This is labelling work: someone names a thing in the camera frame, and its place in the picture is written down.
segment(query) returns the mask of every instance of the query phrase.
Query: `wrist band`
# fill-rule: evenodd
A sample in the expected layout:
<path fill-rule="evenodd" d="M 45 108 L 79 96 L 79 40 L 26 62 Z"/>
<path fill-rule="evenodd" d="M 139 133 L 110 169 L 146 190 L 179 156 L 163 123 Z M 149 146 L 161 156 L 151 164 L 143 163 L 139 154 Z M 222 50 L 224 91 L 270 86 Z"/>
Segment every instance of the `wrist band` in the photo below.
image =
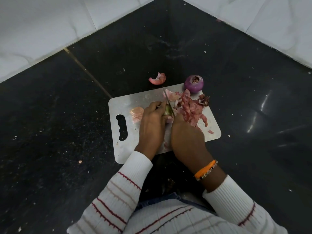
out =
<path fill-rule="evenodd" d="M 194 175 L 194 177 L 196 178 L 197 181 L 200 181 L 200 180 L 204 179 L 206 176 L 208 176 L 209 173 L 212 172 L 212 170 L 216 167 L 217 164 L 218 164 L 217 160 L 211 161 L 207 166 L 205 166 L 204 168 L 200 169 Z"/>

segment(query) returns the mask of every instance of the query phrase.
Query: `white sweater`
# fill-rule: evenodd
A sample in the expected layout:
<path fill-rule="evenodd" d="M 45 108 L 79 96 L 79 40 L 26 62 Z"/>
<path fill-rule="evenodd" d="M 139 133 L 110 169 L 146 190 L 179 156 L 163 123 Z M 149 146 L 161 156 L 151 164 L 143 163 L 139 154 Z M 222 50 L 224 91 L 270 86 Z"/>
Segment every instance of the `white sweater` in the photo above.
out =
<path fill-rule="evenodd" d="M 203 193 L 218 216 L 170 199 L 135 213 L 143 182 L 153 164 L 134 151 L 99 196 L 85 209 L 69 234 L 102 233 L 257 233 L 280 234 L 267 211 L 227 176 L 213 192 Z"/>

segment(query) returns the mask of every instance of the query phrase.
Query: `sweater sleeve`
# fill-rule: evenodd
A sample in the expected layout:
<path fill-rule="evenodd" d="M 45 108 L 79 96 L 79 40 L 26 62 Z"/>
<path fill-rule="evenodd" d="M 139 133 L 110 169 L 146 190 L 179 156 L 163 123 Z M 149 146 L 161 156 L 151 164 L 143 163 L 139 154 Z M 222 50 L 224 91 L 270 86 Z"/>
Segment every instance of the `sweater sleeve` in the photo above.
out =
<path fill-rule="evenodd" d="M 213 192 L 203 192 L 219 217 L 237 224 L 254 234 L 286 234 L 284 227 L 274 222 L 269 213 L 253 201 L 228 175 Z"/>
<path fill-rule="evenodd" d="M 122 233 L 138 204 L 141 187 L 152 166 L 146 156 L 134 151 L 67 233 Z"/>

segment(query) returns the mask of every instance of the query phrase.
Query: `knife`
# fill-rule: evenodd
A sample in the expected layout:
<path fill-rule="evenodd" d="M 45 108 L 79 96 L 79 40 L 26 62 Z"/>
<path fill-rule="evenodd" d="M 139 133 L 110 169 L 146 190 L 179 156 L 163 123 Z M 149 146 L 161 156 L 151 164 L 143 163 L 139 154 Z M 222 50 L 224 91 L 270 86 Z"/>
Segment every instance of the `knife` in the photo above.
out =
<path fill-rule="evenodd" d="M 168 98 L 168 96 L 167 96 L 167 94 L 166 94 L 166 91 L 165 91 L 164 87 L 163 87 L 163 93 L 165 94 L 165 96 L 166 96 L 166 98 L 167 98 L 167 102 L 168 102 L 168 104 L 169 104 L 169 106 L 170 106 L 172 115 L 173 115 L 173 117 L 175 118 L 174 110 L 172 109 L 172 106 L 171 106 L 171 104 L 170 104 L 169 98 Z"/>

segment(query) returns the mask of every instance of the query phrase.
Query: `cutting board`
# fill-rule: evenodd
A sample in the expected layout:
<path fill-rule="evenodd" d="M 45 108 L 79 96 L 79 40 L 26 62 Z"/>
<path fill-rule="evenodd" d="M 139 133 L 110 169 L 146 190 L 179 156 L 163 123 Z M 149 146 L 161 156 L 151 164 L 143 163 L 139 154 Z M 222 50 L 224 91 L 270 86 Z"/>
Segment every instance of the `cutting board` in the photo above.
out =
<path fill-rule="evenodd" d="M 184 84 L 172 85 L 172 86 L 166 87 L 166 89 L 172 92 L 177 92 L 177 91 L 183 92 L 183 86 Z M 159 88 L 156 90 L 149 90 L 149 91 L 145 91 L 141 93 L 120 96 L 120 97 L 112 98 L 109 100 L 108 108 L 110 111 L 114 154 L 115 154 L 115 160 L 117 163 L 120 163 L 120 164 L 125 163 L 127 158 L 130 156 L 130 154 L 133 152 L 136 145 L 138 144 L 140 122 L 135 123 L 135 124 L 132 122 L 132 117 L 129 113 L 130 110 L 138 106 L 142 108 L 146 108 L 147 106 L 149 106 L 151 102 L 165 101 L 166 99 L 164 98 L 162 93 L 163 93 L 162 88 Z M 197 99 L 198 96 L 202 93 L 203 92 L 200 91 L 196 94 L 191 94 L 191 98 Z M 202 113 L 208 119 L 208 126 L 205 127 L 205 123 L 202 121 L 202 119 L 199 120 L 197 125 L 205 135 L 205 142 L 220 138 L 221 130 L 213 116 L 212 111 L 210 110 L 210 107 L 209 106 L 204 107 Z M 128 136 L 123 141 L 119 140 L 119 136 L 120 136 L 119 125 L 118 125 L 118 120 L 116 119 L 116 116 L 119 114 L 125 117 L 127 131 L 128 131 Z M 171 123 L 166 125 L 164 142 L 167 142 L 168 145 L 170 145 L 171 126 L 172 126 Z M 170 146 L 169 148 L 165 148 L 164 142 L 160 146 L 157 154 L 165 153 L 165 152 L 172 150 Z"/>

